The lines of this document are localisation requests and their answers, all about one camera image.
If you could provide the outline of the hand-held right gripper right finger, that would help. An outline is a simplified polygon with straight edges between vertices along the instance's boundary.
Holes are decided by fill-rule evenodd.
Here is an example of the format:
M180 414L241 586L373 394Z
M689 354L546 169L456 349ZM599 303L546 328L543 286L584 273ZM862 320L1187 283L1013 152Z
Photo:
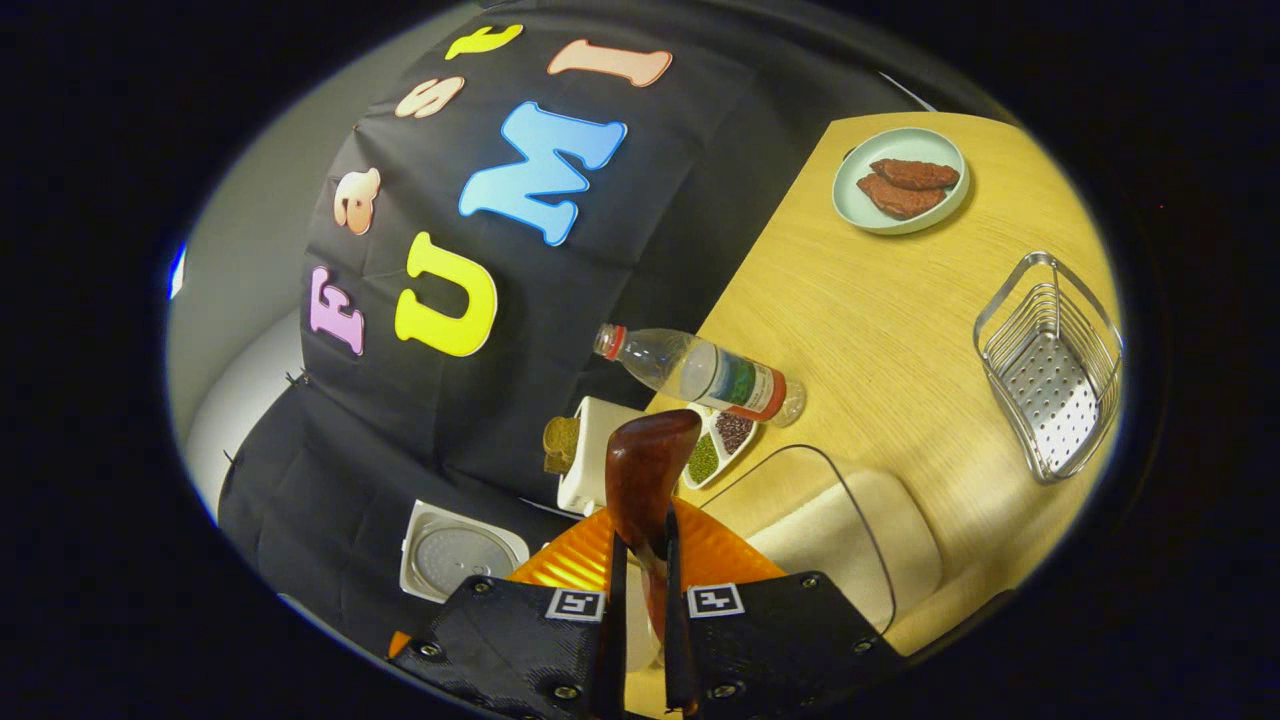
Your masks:
M684 500L666 516L666 701L687 717L831 717L906 667L826 573L787 573Z

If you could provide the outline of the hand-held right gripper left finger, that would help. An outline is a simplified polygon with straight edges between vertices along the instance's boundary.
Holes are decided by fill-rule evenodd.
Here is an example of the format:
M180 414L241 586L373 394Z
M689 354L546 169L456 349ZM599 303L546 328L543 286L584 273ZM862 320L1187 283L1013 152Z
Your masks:
M388 662L481 719L625 716L627 551L596 510L511 577L466 578Z

